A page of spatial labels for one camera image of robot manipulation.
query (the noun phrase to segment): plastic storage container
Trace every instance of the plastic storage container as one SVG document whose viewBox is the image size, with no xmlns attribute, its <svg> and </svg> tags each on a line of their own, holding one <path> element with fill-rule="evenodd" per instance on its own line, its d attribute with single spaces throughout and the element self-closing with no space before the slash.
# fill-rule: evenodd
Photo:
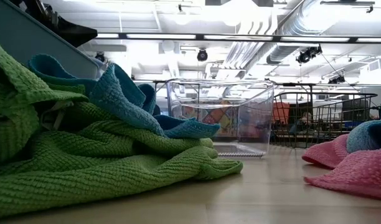
<svg viewBox="0 0 381 224">
<path fill-rule="evenodd" d="M 262 157 L 268 152 L 271 82 L 175 79 L 166 85 L 169 116 L 221 125 L 212 138 L 220 156 Z"/>
</svg>

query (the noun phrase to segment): pink towel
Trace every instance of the pink towel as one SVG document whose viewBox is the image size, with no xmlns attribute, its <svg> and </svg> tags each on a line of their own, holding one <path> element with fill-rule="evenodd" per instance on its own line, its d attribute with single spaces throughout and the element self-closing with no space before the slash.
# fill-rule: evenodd
<svg viewBox="0 0 381 224">
<path fill-rule="evenodd" d="M 347 138 L 348 134 L 343 134 L 333 141 L 314 145 L 307 149 L 302 158 L 306 162 L 334 169 L 348 155 Z"/>
<path fill-rule="evenodd" d="M 349 154 L 330 173 L 304 177 L 316 187 L 381 199 L 381 149 Z"/>
</svg>

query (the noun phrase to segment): green towel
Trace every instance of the green towel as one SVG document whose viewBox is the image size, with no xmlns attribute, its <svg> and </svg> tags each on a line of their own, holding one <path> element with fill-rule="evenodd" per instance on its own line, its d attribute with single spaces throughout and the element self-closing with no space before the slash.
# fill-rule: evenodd
<svg viewBox="0 0 381 224">
<path fill-rule="evenodd" d="M 216 179 L 243 167 L 218 158 L 210 139 L 134 128 L 88 103 L 82 88 L 69 91 L 51 90 L 0 48 L 0 217 Z M 40 108 L 61 100 L 73 106 L 59 131 L 43 130 Z"/>
</svg>

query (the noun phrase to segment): white ceiling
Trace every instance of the white ceiling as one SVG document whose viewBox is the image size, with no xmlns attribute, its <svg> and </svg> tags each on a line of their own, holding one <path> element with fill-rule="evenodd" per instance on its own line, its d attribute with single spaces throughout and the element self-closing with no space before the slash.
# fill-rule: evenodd
<svg viewBox="0 0 381 224">
<path fill-rule="evenodd" d="M 223 21 L 226 18 L 221 19 L 221 21 L 214 21 L 211 18 L 206 19 L 206 15 L 200 11 L 202 7 L 192 8 L 189 14 L 178 14 L 176 4 L 162 4 L 155 7 L 152 4 L 98 4 L 90 3 L 91 1 L 43 0 L 43 2 L 51 4 L 53 9 L 66 20 L 82 26 L 92 27 L 99 32 L 233 34 L 238 32 L 240 28 L 240 26 L 226 25 L 225 21 Z M 193 2 L 196 6 L 202 6 L 204 1 L 197 0 Z M 283 17 L 283 15 L 289 13 L 298 2 L 299 0 L 288 0 L 288 5 L 278 10 L 278 17 Z M 238 15 L 236 12 L 239 10 L 233 9 L 233 13 Z M 339 22 L 325 31 L 323 35 L 381 35 L 381 8 L 375 8 L 370 14 L 367 14 L 365 10 L 365 8 L 352 9 L 350 14 L 344 15 Z M 148 79 L 169 78 L 162 76 L 162 71 L 169 70 L 168 62 L 172 58 L 159 54 L 159 42 L 157 41 L 93 40 L 87 44 L 125 45 L 127 51 L 123 53 L 120 60 L 124 60 L 122 63 L 129 67 L 130 73 L 136 75 L 136 77 Z M 225 60 L 232 45 L 230 42 L 180 42 L 179 44 L 206 48 L 209 54 L 207 62 Z M 330 61 L 335 69 L 346 67 L 372 56 L 381 55 L 381 45 L 374 44 L 324 44 L 322 49 L 326 59 Z M 176 55 L 176 60 L 179 70 L 204 72 L 207 64 L 206 62 L 198 62 L 196 53 L 192 52 L 187 52 L 185 55 Z M 283 64 L 288 66 L 273 67 L 276 76 L 268 77 L 279 82 L 300 81 L 300 77 L 304 82 L 318 82 L 321 76 L 333 73 L 333 68 L 328 65 L 323 56 L 318 56 L 309 63 L 302 65 L 301 71 L 295 62 L 295 55 L 289 56 L 288 60 Z M 351 70 L 347 71 L 346 76 L 357 77 L 358 74 L 359 70 Z"/>
</svg>

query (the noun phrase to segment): towel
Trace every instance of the towel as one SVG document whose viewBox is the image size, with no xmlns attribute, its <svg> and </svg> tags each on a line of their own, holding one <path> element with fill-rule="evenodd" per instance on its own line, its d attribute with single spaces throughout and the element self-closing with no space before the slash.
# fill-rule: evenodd
<svg viewBox="0 0 381 224">
<path fill-rule="evenodd" d="M 311 146 L 302 156 L 306 162 L 334 169 L 349 154 L 347 152 L 348 134 L 340 135 L 333 141 Z"/>
<path fill-rule="evenodd" d="M 153 117 L 156 93 L 151 85 L 136 86 L 120 66 L 111 63 L 98 80 L 75 78 L 66 72 L 56 59 L 48 55 L 36 55 L 29 61 L 29 68 L 46 81 L 51 88 L 68 90 L 85 87 L 85 94 L 97 107 L 115 115 L 135 128 L 148 129 L 167 138 L 211 138 L 219 130 L 219 124 L 204 124 L 193 119 L 177 120 L 160 115 Z"/>
<path fill-rule="evenodd" d="M 381 120 L 367 121 L 349 134 L 347 152 L 381 149 Z"/>
<path fill-rule="evenodd" d="M 65 100 L 73 106 L 64 108 L 59 131 L 42 129 L 43 108 Z M 0 47 L 0 217 L 216 179 L 243 167 L 218 158 L 210 139 L 166 138 L 87 100 L 51 90 Z"/>
<path fill-rule="evenodd" d="M 304 181 L 324 189 L 381 199 L 381 149 L 349 154 L 334 170 Z"/>
</svg>

